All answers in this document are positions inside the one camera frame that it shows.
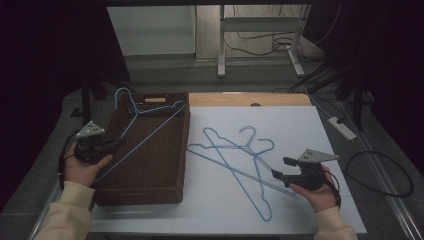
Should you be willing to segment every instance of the blue wire hanger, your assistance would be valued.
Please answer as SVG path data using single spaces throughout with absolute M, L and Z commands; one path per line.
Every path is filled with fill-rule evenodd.
M 204 158 L 206 160 L 209 160 L 209 161 L 211 161 L 213 163 L 216 163 L 216 164 L 218 164 L 218 165 L 220 165 L 222 167 L 225 167 L 225 168 L 229 169 L 231 171 L 231 173 L 233 174 L 234 178 L 239 183 L 240 187 L 243 189 L 243 191 L 246 194 L 246 196 L 249 198 L 250 202 L 255 207 L 256 211 L 258 212 L 258 214 L 260 215 L 260 217 L 262 218 L 262 220 L 264 220 L 265 222 L 268 222 L 268 221 L 270 221 L 272 219 L 272 210 L 271 210 L 271 206 L 270 206 L 269 202 L 265 198 L 264 185 L 265 186 L 268 186 L 268 187 L 270 187 L 270 188 L 272 188 L 274 190 L 277 190 L 279 192 L 282 192 L 282 193 L 285 193 L 287 195 L 290 195 L 290 196 L 294 196 L 294 193 L 293 192 L 289 192 L 289 191 L 287 191 L 287 190 L 285 190 L 285 189 L 283 189 L 281 187 L 278 187 L 278 186 L 276 186 L 276 185 L 274 185 L 272 183 L 269 183 L 267 181 L 264 181 L 262 179 L 262 176 L 261 176 L 261 173 L 260 173 L 260 170 L 259 170 L 259 167 L 258 167 L 258 161 L 263 166 L 265 166 L 265 168 L 267 170 L 269 170 L 269 171 L 271 171 L 271 167 L 260 157 L 260 155 L 262 155 L 262 154 L 264 154 L 264 153 L 266 153 L 268 151 L 271 151 L 272 149 L 274 149 L 274 146 L 275 145 L 274 145 L 274 142 L 272 140 L 270 140 L 270 139 L 257 139 L 257 141 L 267 141 L 267 142 L 271 143 L 271 147 L 269 147 L 269 148 L 267 148 L 265 150 L 262 150 L 260 152 L 253 151 L 252 148 L 251 148 L 251 144 L 252 144 L 252 141 L 253 141 L 253 139 L 254 139 L 254 137 L 256 135 L 256 129 L 254 127 L 252 127 L 252 126 L 246 126 L 246 127 L 242 128 L 242 129 L 240 129 L 239 133 L 242 133 L 243 131 L 246 131 L 246 130 L 251 130 L 252 131 L 252 135 L 250 136 L 250 138 L 248 139 L 248 141 L 247 141 L 247 143 L 245 145 L 238 145 L 238 144 L 234 143 L 233 141 L 220 136 L 219 133 L 216 130 L 214 130 L 213 128 L 205 127 L 203 129 L 203 133 L 205 134 L 205 136 L 207 137 L 207 139 L 209 140 L 209 142 L 211 143 L 211 145 L 210 146 L 204 146 L 202 144 L 193 143 L 193 144 L 189 144 L 187 146 L 187 151 L 188 152 L 191 152 L 191 153 L 193 153 L 193 154 L 195 154 L 197 156 L 200 156 L 200 157 L 202 157 L 202 158 Z M 218 138 L 220 140 L 224 140 L 228 144 L 224 144 L 224 145 L 217 145 L 217 144 L 215 144 L 215 142 L 212 140 L 212 137 L 209 135 L 208 132 L 213 132 L 215 134 L 215 137 L 216 138 Z M 213 158 L 211 158 L 209 156 L 200 154 L 199 152 L 194 151 L 192 149 L 193 147 L 200 147 L 202 149 L 215 149 L 215 151 L 218 153 L 221 161 L 220 160 L 213 159 Z M 224 157 L 224 155 L 222 154 L 221 149 L 241 150 L 241 151 L 247 153 L 248 155 L 252 156 L 253 157 L 253 163 L 255 165 L 255 170 L 256 170 L 257 176 L 253 176 L 253 175 L 251 175 L 249 173 L 246 173 L 244 171 L 241 171 L 241 170 L 239 170 L 237 168 L 232 167 L 228 163 L 228 161 L 226 160 L 226 158 Z M 260 187 L 261 187 L 261 199 L 262 199 L 262 201 L 268 207 L 268 211 L 269 211 L 269 215 L 268 216 L 265 216 L 261 212 L 261 210 L 259 209 L 259 207 L 255 203 L 255 201 L 253 200 L 253 198 L 251 197 L 251 195 L 249 194 L 249 192 L 247 191 L 247 189 L 243 185 L 243 183 L 240 181 L 240 179 L 239 179 L 239 177 L 238 177 L 237 174 L 242 175 L 242 176 L 245 176 L 245 177 L 247 177 L 247 178 L 249 178 L 251 180 L 254 180 L 254 181 L 256 181 L 256 182 L 258 182 L 260 184 Z
M 175 115 L 177 115 L 179 112 L 181 112 L 185 107 L 184 101 L 180 100 L 180 101 L 176 101 L 173 105 L 164 105 L 164 106 L 160 106 L 160 107 L 157 107 L 157 108 L 148 109 L 146 111 L 140 111 L 136 107 L 136 104 L 134 102 L 134 99 L 131 95 L 130 90 L 128 90 L 127 88 L 120 88 L 120 89 L 116 90 L 116 92 L 115 92 L 115 111 L 118 110 L 118 103 L 117 103 L 118 97 L 117 96 L 118 96 L 118 92 L 120 92 L 120 91 L 127 91 L 129 93 L 132 106 L 134 107 L 134 117 L 131 120 L 131 122 L 128 124 L 126 129 L 123 131 L 123 133 L 121 134 L 121 138 L 123 138 L 126 135 L 126 133 L 131 128 L 132 124 L 135 122 L 135 120 L 137 119 L 138 116 L 140 116 L 144 113 L 148 113 L 148 112 L 159 111 L 159 110 L 164 110 L 164 109 L 169 109 L 169 108 L 175 108 L 177 106 L 177 104 L 182 104 L 182 106 L 179 109 L 177 109 L 177 111 L 175 111 L 175 113 L 172 114 L 168 119 L 166 119 L 159 127 L 157 127 L 153 132 L 151 132 L 145 139 L 142 139 L 140 141 L 140 143 L 137 144 L 137 146 L 135 146 L 124 157 L 122 157 L 118 162 L 116 162 L 115 165 L 113 165 L 111 168 L 109 168 L 102 176 L 97 178 L 95 182 L 99 182 L 104 177 L 106 177 L 111 171 L 113 171 L 117 166 L 119 166 L 119 164 L 124 162 L 125 159 L 127 159 L 135 150 L 137 150 L 137 148 L 139 148 L 143 143 L 145 143 L 151 136 L 153 136 L 157 131 L 159 131 L 159 129 L 161 129 L 165 124 L 167 124 L 172 118 L 175 117 Z

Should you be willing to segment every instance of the metal frame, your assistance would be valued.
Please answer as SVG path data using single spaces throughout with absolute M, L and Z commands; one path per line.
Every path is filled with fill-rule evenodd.
M 305 72 L 300 65 L 297 46 L 306 24 L 310 5 L 304 5 L 300 17 L 225 17 L 225 5 L 220 5 L 218 77 L 225 77 L 226 32 L 294 32 L 293 44 L 288 53 L 298 77 Z

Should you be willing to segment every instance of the cardboard tray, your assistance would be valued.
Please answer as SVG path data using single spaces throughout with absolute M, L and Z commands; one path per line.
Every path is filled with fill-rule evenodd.
M 132 97 L 142 111 L 172 106 L 178 101 L 183 103 L 144 113 L 133 122 L 125 135 L 125 144 L 116 150 L 112 162 L 98 176 L 151 136 L 96 183 L 94 201 L 99 206 L 180 203 L 190 125 L 188 93 L 137 93 Z M 170 118 L 181 107 L 183 109 Z M 130 95 L 121 94 L 106 137 L 119 138 L 133 118 Z

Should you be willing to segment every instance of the sleeve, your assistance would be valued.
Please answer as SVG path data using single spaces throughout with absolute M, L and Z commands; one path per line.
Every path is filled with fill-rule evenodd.
M 36 240 L 85 239 L 91 224 L 88 210 L 94 189 L 65 182 L 57 202 L 51 203 Z
M 340 215 L 338 207 L 333 207 L 322 212 L 315 213 L 318 224 L 318 233 L 314 240 L 356 240 L 355 230 L 347 226 Z

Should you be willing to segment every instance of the hand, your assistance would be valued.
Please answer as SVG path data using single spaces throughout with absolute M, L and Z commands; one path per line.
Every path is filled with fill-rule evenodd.
M 90 187 L 96 180 L 99 170 L 112 160 L 112 155 L 107 155 L 95 165 L 89 165 L 74 157 L 75 146 L 76 143 L 73 143 L 65 155 L 65 181 Z
M 327 178 L 327 180 L 330 183 L 334 184 L 333 179 L 331 178 L 331 175 L 328 173 L 330 172 L 330 169 L 324 165 L 322 166 L 322 169 L 326 172 L 325 178 Z M 315 212 L 321 212 L 321 211 L 337 206 L 334 193 L 333 191 L 331 191 L 330 187 L 328 187 L 326 184 L 324 184 L 320 189 L 316 191 L 306 190 L 300 187 L 299 185 L 296 185 L 293 183 L 291 183 L 289 187 L 294 192 L 305 197 L 306 200 L 308 200 L 308 202 L 311 204 Z

